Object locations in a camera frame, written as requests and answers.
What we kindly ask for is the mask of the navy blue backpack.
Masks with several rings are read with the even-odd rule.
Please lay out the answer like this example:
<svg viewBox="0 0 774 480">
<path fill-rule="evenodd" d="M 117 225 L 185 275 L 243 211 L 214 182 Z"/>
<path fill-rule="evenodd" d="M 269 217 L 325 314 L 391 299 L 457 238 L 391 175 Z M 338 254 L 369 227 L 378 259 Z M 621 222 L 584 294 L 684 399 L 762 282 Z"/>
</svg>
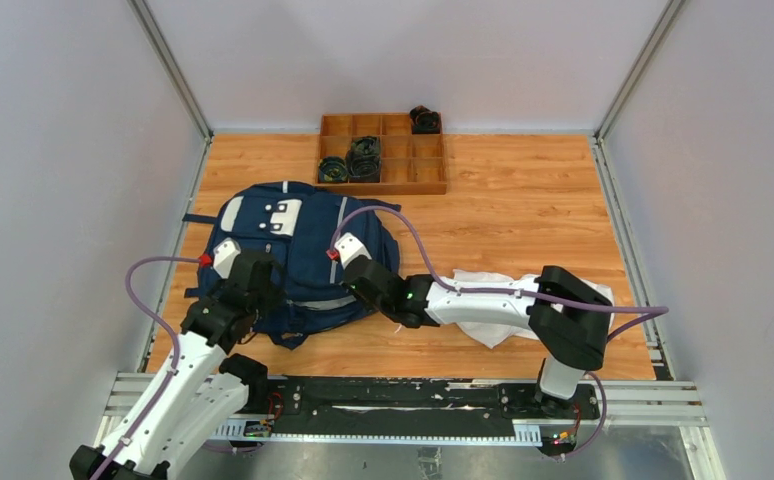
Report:
<svg viewBox="0 0 774 480">
<path fill-rule="evenodd" d="M 254 184 L 238 192 L 215 216 L 187 213 L 182 219 L 210 225 L 204 249 L 209 257 L 225 240 L 274 256 L 281 268 L 273 281 L 282 284 L 285 303 L 259 317 L 254 329 L 293 350 L 313 334 L 374 312 L 342 286 L 343 268 L 327 255 L 335 230 L 353 234 L 374 260 L 398 272 L 399 245 L 373 210 L 379 203 L 283 181 Z"/>
</svg>

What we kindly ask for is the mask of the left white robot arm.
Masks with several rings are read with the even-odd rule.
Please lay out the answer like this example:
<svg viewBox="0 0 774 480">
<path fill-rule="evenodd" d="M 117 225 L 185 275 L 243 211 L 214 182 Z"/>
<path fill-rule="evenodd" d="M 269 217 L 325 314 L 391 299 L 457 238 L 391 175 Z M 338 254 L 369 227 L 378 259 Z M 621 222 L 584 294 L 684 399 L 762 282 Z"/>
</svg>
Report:
<svg viewBox="0 0 774 480">
<path fill-rule="evenodd" d="M 194 302 L 172 339 L 168 365 L 122 422 L 69 462 L 75 479 L 174 479 L 231 415 L 275 413 L 268 369 L 234 353 L 256 318 L 278 306 L 281 266 L 265 251 L 219 254 L 220 279 Z"/>
</svg>

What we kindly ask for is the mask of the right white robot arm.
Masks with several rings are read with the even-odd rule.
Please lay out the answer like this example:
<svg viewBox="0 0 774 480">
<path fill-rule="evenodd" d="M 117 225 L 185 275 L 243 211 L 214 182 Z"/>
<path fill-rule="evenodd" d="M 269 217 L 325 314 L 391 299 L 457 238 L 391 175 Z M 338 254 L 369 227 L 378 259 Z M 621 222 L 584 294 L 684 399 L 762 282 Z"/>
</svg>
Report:
<svg viewBox="0 0 774 480">
<path fill-rule="evenodd" d="M 547 417 L 570 409 L 582 376 L 604 363 L 612 303 L 562 267 L 546 266 L 535 279 L 496 286 L 430 274 L 402 278 L 359 256 L 345 265 L 342 284 L 406 328 L 469 322 L 530 330 L 548 351 L 530 403 Z"/>
</svg>

